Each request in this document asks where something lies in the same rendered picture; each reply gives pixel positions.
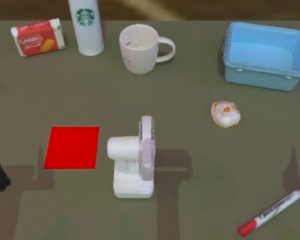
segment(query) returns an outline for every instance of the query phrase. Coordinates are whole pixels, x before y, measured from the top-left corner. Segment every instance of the brown tabletop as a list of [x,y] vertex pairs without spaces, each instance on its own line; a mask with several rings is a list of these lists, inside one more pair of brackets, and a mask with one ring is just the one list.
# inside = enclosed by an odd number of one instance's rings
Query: brown tabletop
[[[237,240],[237,227],[300,188],[300,83],[292,92],[226,83],[230,22],[148,22],[177,55],[143,76],[120,56],[119,33],[133,22],[106,22],[96,57],[78,53],[62,22],[67,49],[29,58],[10,34],[20,23],[0,21],[0,162],[12,181],[0,193],[0,240]],[[236,103],[238,126],[213,123],[220,100]],[[143,115],[155,121],[155,194],[118,199],[107,140],[136,135]],[[96,170],[43,171],[58,125],[100,126]],[[248,239],[300,240],[300,201]]]

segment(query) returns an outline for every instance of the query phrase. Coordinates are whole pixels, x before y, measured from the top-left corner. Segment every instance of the white mug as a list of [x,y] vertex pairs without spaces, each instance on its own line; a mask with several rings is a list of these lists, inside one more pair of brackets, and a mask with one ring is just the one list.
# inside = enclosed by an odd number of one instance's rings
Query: white mug
[[[138,75],[149,73],[157,63],[169,61],[176,54],[176,45],[171,39],[159,36],[153,27],[144,24],[134,24],[123,29],[119,44],[126,69]],[[172,51],[158,56],[159,44],[171,46]]]

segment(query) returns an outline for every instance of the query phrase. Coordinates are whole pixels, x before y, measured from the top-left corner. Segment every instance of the green logo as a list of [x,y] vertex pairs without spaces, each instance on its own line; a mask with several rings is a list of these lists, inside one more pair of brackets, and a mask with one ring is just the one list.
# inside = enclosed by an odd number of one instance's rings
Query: green logo
[[95,21],[95,13],[88,8],[80,8],[75,13],[75,18],[81,26],[91,26]]

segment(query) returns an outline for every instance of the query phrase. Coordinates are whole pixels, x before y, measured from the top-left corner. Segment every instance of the blue plastic container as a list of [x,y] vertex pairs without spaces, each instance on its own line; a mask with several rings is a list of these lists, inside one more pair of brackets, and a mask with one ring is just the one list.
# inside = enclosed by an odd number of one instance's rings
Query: blue plastic container
[[300,80],[300,30],[233,22],[223,61],[229,83],[291,91]]

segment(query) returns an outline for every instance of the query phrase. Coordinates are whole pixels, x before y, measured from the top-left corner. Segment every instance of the mini desk fan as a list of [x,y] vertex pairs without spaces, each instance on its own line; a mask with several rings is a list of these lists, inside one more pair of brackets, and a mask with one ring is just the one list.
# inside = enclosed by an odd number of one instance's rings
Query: mini desk fan
[[118,198],[150,198],[154,193],[154,121],[143,116],[138,136],[111,137],[107,155],[114,160],[113,191]]

